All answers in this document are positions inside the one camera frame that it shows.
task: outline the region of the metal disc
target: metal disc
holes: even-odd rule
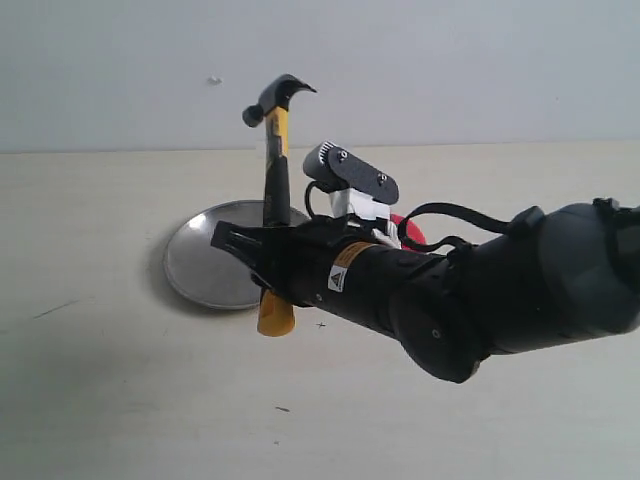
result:
[[[227,252],[211,246],[219,220],[244,227],[262,225],[262,200],[240,200],[205,210],[171,237],[164,270],[171,286],[183,297],[210,308],[240,310],[260,303],[260,288],[249,269]],[[291,209],[291,225],[308,218]]]

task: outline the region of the red object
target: red object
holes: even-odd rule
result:
[[[401,217],[400,215],[396,215],[395,213],[391,214],[391,221],[396,225],[399,225],[403,218],[404,217]],[[418,226],[415,223],[413,223],[411,220],[407,222],[407,236],[414,242],[424,243],[424,244],[427,243],[427,239],[424,237],[422,230],[420,230],[420,228],[418,228]],[[402,246],[402,249],[411,250],[410,248],[405,247],[404,245]]]

